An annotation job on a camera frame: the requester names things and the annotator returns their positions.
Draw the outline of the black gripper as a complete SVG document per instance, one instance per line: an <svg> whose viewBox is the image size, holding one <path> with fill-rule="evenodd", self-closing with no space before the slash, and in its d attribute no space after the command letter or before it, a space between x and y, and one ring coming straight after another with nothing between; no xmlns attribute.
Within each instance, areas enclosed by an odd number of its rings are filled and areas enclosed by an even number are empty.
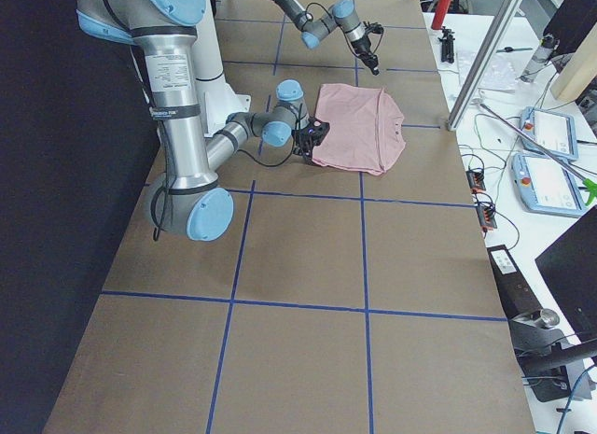
<svg viewBox="0 0 597 434"><path fill-rule="evenodd" d="M315 147L312 147L309 143L307 135L308 127L292 132L294 140L293 153L295 155L302 155L302 158L306 163L313 163L312 150Z"/></svg>
<svg viewBox="0 0 597 434"><path fill-rule="evenodd" d="M352 42L352 47L357 58L362 59L363 64L368 70L377 76L380 73L379 60L371 50L371 43L367 35L360 37Z"/></svg>

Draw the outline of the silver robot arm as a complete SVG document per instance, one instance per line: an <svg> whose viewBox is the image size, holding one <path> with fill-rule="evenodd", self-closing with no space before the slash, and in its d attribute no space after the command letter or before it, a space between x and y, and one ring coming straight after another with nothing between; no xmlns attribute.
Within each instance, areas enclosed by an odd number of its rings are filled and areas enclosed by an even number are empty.
<svg viewBox="0 0 597 434"><path fill-rule="evenodd" d="M299 0L272 0L300 31L308 49L316 49L334 31L340 30L351 53L372 75L380 73L379 58L371 46L371 34L383 36L384 29L377 22L362 21L353 0L340 0L329 8L319 3L306 7Z"/></svg>
<svg viewBox="0 0 597 434"><path fill-rule="evenodd" d="M146 199L156 235L167 231L202 242L220 237L234 202L219 187L217 168L252 137L280 147L327 131L310 116L300 84L288 79L277 86L272 111L230 111L223 127L205 136L206 95L194 69L201 54L194 46L205 28L208 52L219 53L210 0L77 0L76 13L86 34L144 53L149 112L165 157L165 171Z"/></svg>

